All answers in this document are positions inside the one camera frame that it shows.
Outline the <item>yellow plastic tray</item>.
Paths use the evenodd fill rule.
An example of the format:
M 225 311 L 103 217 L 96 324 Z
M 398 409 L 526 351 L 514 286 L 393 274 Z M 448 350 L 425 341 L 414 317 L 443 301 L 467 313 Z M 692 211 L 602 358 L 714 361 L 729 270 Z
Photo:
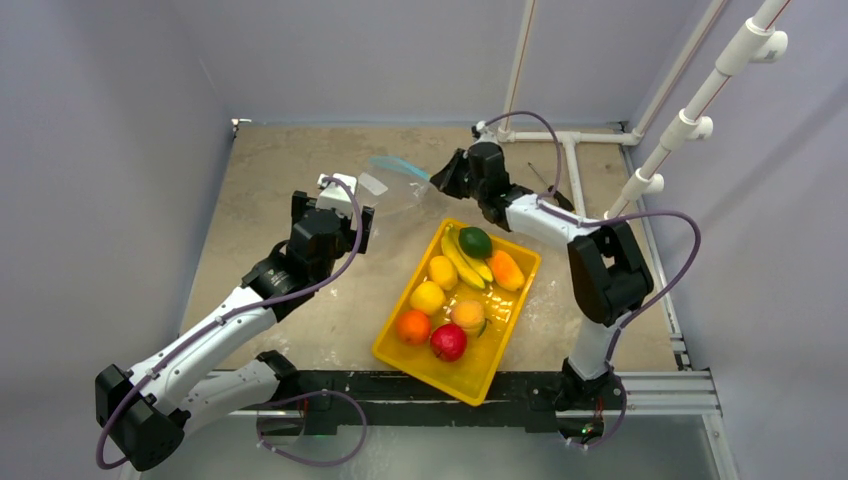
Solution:
M 526 282 L 518 291 L 507 291 L 495 283 L 489 283 L 483 290 L 474 289 L 460 278 L 451 291 L 444 291 L 446 303 L 435 315 L 428 316 L 431 322 L 431 334 L 438 327 L 453 324 L 450 320 L 451 308 L 464 300 L 476 300 L 483 304 L 488 320 L 485 331 L 479 337 L 467 335 L 467 348 L 464 355 L 455 362 L 437 359 L 432 352 L 429 340 L 422 345 L 406 345 L 395 333 L 394 322 L 397 317 L 409 310 L 409 297 L 413 290 L 428 278 L 428 262 L 437 255 L 443 255 L 440 240 L 445 227 L 452 224 L 457 231 L 463 223 L 446 218 L 430 240 L 416 271 L 410 277 L 405 290 L 397 301 L 392 313 L 386 320 L 382 331 L 372 345 L 373 355 L 380 361 L 394 367 L 468 405 L 479 406 L 483 403 L 492 384 L 506 347 L 512 336 L 515 324 L 529 295 L 541 264 L 538 253 L 499 237 L 493 237 L 495 250 L 503 250 L 513 257 Z

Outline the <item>yellow round fruit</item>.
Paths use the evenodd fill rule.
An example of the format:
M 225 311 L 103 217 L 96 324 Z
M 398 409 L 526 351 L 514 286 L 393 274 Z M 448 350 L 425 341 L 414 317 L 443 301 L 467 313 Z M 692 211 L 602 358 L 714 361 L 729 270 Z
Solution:
M 435 315 L 445 303 L 444 290 L 433 281 L 422 282 L 409 297 L 409 306 L 427 316 Z

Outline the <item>clear zip top bag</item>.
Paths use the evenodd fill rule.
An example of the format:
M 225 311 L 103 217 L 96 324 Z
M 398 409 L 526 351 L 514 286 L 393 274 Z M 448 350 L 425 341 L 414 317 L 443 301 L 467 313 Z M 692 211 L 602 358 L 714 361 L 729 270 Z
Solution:
M 356 197 L 375 210 L 376 220 L 429 218 L 447 211 L 430 175 L 402 158 L 371 157 L 357 179 Z

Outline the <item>red apple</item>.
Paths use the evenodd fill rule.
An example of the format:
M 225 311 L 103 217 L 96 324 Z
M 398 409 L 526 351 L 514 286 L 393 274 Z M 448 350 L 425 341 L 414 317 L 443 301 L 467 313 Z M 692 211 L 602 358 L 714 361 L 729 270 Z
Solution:
M 467 342 L 467 335 L 462 328 L 455 324 L 445 324 L 434 330 L 429 345 L 437 359 L 455 362 L 464 355 Z

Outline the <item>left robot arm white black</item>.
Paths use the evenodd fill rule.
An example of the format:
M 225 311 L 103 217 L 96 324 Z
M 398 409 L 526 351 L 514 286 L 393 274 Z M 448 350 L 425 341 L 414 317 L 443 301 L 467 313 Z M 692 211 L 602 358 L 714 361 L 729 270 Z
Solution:
M 124 370 L 110 365 L 95 378 L 95 412 L 101 433 L 99 468 L 130 463 L 146 471 L 172 455 L 191 433 L 249 406 L 284 409 L 349 395 L 317 387 L 277 351 L 260 353 L 239 370 L 210 377 L 234 350 L 281 322 L 367 250 L 374 210 L 325 195 L 292 195 L 288 239 L 274 245 L 229 296 L 201 322 L 148 359 Z

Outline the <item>orange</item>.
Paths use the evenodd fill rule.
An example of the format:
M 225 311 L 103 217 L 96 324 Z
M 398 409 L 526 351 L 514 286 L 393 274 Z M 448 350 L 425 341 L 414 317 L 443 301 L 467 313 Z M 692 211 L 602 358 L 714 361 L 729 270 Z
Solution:
M 429 340 L 430 318 L 421 311 L 409 310 L 399 315 L 394 325 L 397 338 L 406 345 L 422 345 Z

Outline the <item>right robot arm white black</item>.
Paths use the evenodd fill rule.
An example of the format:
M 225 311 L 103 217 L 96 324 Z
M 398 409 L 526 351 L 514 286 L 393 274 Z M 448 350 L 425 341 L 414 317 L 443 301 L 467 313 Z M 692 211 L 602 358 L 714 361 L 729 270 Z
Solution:
M 559 410 L 588 405 L 612 380 L 611 357 L 621 327 L 654 289 L 630 225 L 581 221 L 512 182 L 501 146 L 491 141 L 456 150 L 430 182 L 445 195 L 475 200 L 490 223 L 564 249 L 583 319 L 558 383 L 547 395 Z

